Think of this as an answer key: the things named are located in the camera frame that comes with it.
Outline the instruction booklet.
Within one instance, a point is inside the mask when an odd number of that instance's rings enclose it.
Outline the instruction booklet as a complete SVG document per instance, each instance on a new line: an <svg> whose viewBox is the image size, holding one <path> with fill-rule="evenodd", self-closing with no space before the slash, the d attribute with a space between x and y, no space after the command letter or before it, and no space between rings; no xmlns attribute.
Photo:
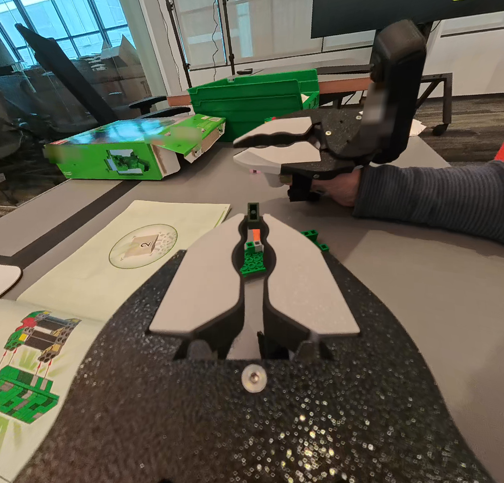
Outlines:
<svg viewBox="0 0 504 483"><path fill-rule="evenodd" d="M16 300L1 300L2 482L18 476L47 436L114 313L229 209L136 200Z"/></svg>

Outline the grey desk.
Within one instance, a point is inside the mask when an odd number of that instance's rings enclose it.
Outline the grey desk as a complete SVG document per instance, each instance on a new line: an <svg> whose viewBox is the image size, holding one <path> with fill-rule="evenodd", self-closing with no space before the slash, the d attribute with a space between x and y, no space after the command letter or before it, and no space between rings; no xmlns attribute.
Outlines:
<svg viewBox="0 0 504 483"><path fill-rule="evenodd" d="M472 450L503 482L503 247L392 222L361 220L331 201L290 203L233 161L230 144L160 182L114 190L116 181L70 180L1 217L1 263L23 270L16 299L134 200L249 201L298 230L317 229L338 260L384 302L425 358Z"/></svg>

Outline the green plastic crate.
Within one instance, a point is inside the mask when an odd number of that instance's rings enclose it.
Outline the green plastic crate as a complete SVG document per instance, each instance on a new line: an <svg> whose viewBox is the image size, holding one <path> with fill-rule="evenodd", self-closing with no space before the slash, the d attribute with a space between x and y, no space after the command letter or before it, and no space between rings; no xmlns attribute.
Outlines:
<svg viewBox="0 0 504 483"><path fill-rule="evenodd" d="M189 88L196 114L225 118L224 141L234 141L271 117L318 108L315 69L223 78Z"/></svg>

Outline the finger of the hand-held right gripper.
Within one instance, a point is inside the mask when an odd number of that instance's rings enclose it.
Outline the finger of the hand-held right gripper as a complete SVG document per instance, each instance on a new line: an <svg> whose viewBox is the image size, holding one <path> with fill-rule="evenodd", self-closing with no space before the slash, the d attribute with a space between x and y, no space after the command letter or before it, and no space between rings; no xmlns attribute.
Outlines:
<svg viewBox="0 0 504 483"><path fill-rule="evenodd" d="M320 162L319 150L308 141L300 141L290 146L250 147L236 154L234 162L252 171L259 171L270 187L282 187L280 171L283 164Z"/></svg>
<svg viewBox="0 0 504 483"><path fill-rule="evenodd" d="M320 148L310 117L290 117L266 122L233 141L234 148L287 147L307 141Z"/></svg>

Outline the person's right hand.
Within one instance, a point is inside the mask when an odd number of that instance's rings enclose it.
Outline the person's right hand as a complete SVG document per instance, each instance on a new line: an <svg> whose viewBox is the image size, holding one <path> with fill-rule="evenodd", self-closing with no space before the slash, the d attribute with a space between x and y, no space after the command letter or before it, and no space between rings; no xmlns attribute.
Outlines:
<svg viewBox="0 0 504 483"><path fill-rule="evenodd" d="M342 173L331 180L314 180L312 192L331 198L338 205L353 208L358 196L362 168Z"/></svg>

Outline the black wall screen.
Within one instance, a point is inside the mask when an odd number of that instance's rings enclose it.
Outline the black wall screen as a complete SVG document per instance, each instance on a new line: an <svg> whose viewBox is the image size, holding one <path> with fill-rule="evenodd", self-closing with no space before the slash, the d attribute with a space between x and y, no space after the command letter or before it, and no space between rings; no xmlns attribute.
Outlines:
<svg viewBox="0 0 504 483"><path fill-rule="evenodd" d="M313 0L311 38L381 30L400 20L427 24L503 11L503 0Z"/></svg>

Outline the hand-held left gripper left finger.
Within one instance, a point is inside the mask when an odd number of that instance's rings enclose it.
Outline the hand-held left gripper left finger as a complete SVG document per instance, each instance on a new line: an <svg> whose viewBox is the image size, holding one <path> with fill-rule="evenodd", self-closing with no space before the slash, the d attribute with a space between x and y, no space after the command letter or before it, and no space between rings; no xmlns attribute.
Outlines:
<svg viewBox="0 0 504 483"><path fill-rule="evenodd" d="M208 231L186 251L149 332L185 342L205 341L224 359L244 326L245 214Z"/></svg>

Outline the green brick assembly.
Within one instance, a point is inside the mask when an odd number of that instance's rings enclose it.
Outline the green brick assembly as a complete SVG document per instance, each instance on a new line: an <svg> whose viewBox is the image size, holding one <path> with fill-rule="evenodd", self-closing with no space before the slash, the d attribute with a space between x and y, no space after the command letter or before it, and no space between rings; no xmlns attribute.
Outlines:
<svg viewBox="0 0 504 483"><path fill-rule="evenodd" d="M310 240L321 252L329 252L330 248L327 244L318 240L318 231L315 229L301 232L308 240ZM263 262L264 247L261 241L260 229L248 230L247 241L244 245L244 263L240 272L244 278L266 271Z"/></svg>

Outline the black tilted panel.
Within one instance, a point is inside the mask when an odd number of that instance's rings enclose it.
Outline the black tilted panel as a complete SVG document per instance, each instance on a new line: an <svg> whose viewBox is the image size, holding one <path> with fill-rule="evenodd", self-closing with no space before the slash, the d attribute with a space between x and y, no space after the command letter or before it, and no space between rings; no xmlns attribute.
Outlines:
<svg viewBox="0 0 504 483"><path fill-rule="evenodd" d="M79 72L55 39L44 38L20 23L15 28L34 51L38 63L62 82L99 125L118 121L114 109Z"/></svg>

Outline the grey mesh office chair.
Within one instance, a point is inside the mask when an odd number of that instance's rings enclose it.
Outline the grey mesh office chair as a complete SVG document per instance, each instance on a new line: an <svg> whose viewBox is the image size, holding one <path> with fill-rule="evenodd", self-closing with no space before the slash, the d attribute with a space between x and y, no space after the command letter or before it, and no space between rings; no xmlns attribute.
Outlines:
<svg viewBox="0 0 504 483"><path fill-rule="evenodd" d="M47 170L41 113L27 77L1 75L1 198L9 206L20 204L16 190L34 184Z"/></svg>

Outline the black office chair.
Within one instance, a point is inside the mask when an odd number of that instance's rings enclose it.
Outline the black office chair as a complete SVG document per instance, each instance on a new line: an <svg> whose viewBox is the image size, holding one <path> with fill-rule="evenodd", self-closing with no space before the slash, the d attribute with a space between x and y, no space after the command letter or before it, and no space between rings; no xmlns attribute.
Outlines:
<svg viewBox="0 0 504 483"><path fill-rule="evenodd" d="M153 96L143 98L135 102L129 103L130 109L137 109L140 111L139 118L142 119L158 119L175 117L180 114L190 113L191 108L187 106L169 106L164 109L151 111L152 107L160 102L167 102L167 96Z"/></svg>

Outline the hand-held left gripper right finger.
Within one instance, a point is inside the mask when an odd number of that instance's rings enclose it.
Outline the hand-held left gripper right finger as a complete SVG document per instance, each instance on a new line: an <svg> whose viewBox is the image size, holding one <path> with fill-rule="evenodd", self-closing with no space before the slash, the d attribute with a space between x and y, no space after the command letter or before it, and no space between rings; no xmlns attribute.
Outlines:
<svg viewBox="0 0 504 483"><path fill-rule="evenodd" d="M317 245L317 232L303 234L270 214L261 219L263 261L262 358L289 358L306 343L319 352L332 338L361 330Z"/></svg>

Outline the pile of cardboard boxes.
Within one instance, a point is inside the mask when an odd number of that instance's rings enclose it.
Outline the pile of cardboard boxes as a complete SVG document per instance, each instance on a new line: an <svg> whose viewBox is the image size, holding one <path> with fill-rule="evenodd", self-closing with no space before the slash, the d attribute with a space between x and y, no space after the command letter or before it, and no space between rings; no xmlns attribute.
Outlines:
<svg viewBox="0 0 504 483"><path fill-rule="evenodd" d="M101 49L72 63L107 101L122 104L151 96L137 50L128 39L123 36L118 46L103 44Z"/></svg>

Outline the white stand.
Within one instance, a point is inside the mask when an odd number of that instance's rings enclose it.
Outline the white stand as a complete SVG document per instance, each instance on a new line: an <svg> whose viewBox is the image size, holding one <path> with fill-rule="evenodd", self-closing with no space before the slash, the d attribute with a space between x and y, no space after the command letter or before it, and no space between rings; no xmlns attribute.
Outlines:
<svg viewBox="0 0 504 483"><path fill-rule="evenodd" d="M21 279L23 271L18 266L1 264L1 297Z"/></svg>

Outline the person's right forearm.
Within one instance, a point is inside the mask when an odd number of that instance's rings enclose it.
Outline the person's right forearm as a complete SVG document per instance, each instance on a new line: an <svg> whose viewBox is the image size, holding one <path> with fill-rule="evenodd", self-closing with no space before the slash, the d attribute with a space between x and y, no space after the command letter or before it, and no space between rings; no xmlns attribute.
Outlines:
<svg viewBox="0 0 504 483"><path fill-rule="evenodd" d="M503 244L503 161L363 170L353 217L404 222Z"/></svg>

